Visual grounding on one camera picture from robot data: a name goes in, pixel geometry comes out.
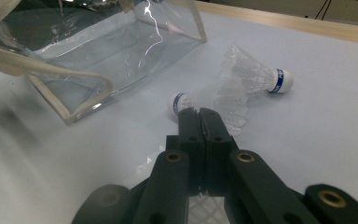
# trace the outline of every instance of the transparent plastic bag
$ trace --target transparent plastic bag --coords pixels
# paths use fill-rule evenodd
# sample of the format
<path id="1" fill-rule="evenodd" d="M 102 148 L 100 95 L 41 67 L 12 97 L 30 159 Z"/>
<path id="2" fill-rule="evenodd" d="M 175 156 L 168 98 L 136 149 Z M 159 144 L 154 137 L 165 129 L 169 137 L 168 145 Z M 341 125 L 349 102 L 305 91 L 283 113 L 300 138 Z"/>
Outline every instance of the transparent plastic bag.
<path id="1" fill-rule="evenodd" d="M 0 0 L 0 71 L 80 119 L 206 41 L 193 0 Z"/>

